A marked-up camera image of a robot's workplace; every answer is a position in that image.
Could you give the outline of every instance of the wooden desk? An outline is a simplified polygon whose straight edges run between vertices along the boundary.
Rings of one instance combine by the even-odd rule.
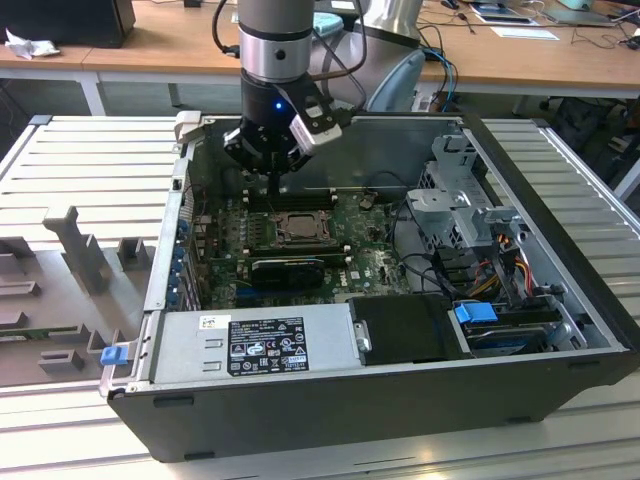
[[[423,10],[421,19],[445,23],[451,20],[450,13],[436,4]],[[452,25],[438,26],[447,58],[458,68],[461,91],[538,93],[553,88],[557,92],[553,95],[623,98],[634,98],[640,93],[640,55],[624,45],[610,50],[584,41],[572,45],[572,27],[554,26],[544,19],[538,22],[546,24],[545,29],[560,40],[501,38],[490,27],[477,25],[480,21],[475,14],[465,13],[476,35],[458,18]],[[633,33],[631,25],[624,28],[628,34]],[[432,45],[438,45],[433,29],[423,32]],[[601,38],[603,34],[623,38],[617,27],[581,27],[578,32],[600,44],[606,43]],[[429,65],[422,80],[441,82],[441,75],[439,65]]]
[[[6,47],[0,48],[0,68],[82,70],[82,61],[89,55],[91,47],[64,47],[60,55],[35,57],[33,60],[16,57]]]
[[[135,29],[123,48],[63,47],[59,57],[31,62],[2,50],[0,77],[78,81],[94,115],[105,115],[107,110],[103,82],[166,83],[176,105],[180,103],[176,84],[239,84],[240,62],[221,54],[211,37],[215,5],[184,9],[181,2],[135,1],[134,8]],[[225,9],[219,23],[226,44],[238,40],[237,25],[230,21],[233,8]],[[640,52],[624,46],[600,49],[587,42],[572,45],[573,28],[567,27],[549,26],[559,41],[500,38],[488,26],[475,25],[479,21],[466,13],[476,35],[437,2],[430,2],[421,15],[434,23],[453,20],[438,28],[447,57],[458,68],[460,92],[610,98],[640,94]],[[633,31],[629,25],[625,28]],[[433,29],[424,32],[437,45]],[[618,28],[580,28],[579,32],[600,42],[603,34],[622,38]],[[429,63],[420,88],[428,94],[442,79],[442,67]]]
[[[211,20],[215,5],[184,8],[182,2],[157,5],[133,2],[136,24],[123,48],[94,48],[84,59],[85,70],[181,74],[240,74],[240,61],[222,54],[213,43]],[[238,43],[238,26],[231,23],[234,7],[222,12],[223,43]]]

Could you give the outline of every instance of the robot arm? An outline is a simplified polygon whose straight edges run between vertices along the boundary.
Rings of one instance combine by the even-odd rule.
[[[266,175],[270,194],[278,194],[282,175],[299,170],[317,148],[341,136],[353,112],[334,109],[331,102],[356,103],[351,100],[358,89],[348,82],[365,84],[367,96],[374,96],[419,46],[415,21],[421,0],[372,0],[367,15],[360,1],[355,31],[331,41],[338,58],[350,65],[344,71],[322,42],[312,45],[314,0],[238,0],[242,120],[225,136],[225,151],[243,169]],[[214,40],[224,53],[237,56],[215,32],[224,3],[214,17]],[[376,52],[373,58],[367,47]],[[356,74],[359,79],[347,78]]]

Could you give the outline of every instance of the computer case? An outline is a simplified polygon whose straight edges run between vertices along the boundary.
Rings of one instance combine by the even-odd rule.
[[[131,0],[19,0],[0,2],[5,29],[56,45],[120,48],[136,21]]]

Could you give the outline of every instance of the white cable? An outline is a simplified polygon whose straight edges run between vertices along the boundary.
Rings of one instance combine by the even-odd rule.
[[[626,14],[624,14],[624,15],[623,15],[623,16],[621,16],[621,17],[618,17],[618,18],[612,18],[612,19],[611,19],[611,21],[612,21],[612,22],[619,22],[620,20],[624,20],[625,18],[627,18],[627,17],[631,17],[631,16],[633,16],[633,15],[640,15],[640,8],[639,8],[639,9],[637,9],[637,10],[634,10],[633,12],[626,13]]]
[[[542,5],[540,10],[537,10],[536,8],[525,8],[525,5],[534,5],[536,3]],[[544,10],[544,7],[545,7],[545,4],[544,4],[544,2],[542,0],[525,0],[520,5],[521,5],[521,10],[524,10],[526,12],[533,12],[529,16],[522,15],[524,18],[528,18],[529,20],[533,20],[535,18],[538,18],[540,16],[540,14],[542,14],[542,10]]]

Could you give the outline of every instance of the power supply label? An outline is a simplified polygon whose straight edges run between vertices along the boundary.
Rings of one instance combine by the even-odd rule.
[[[309,370],[302,317],[229,322],[228,345],[234,377]]]

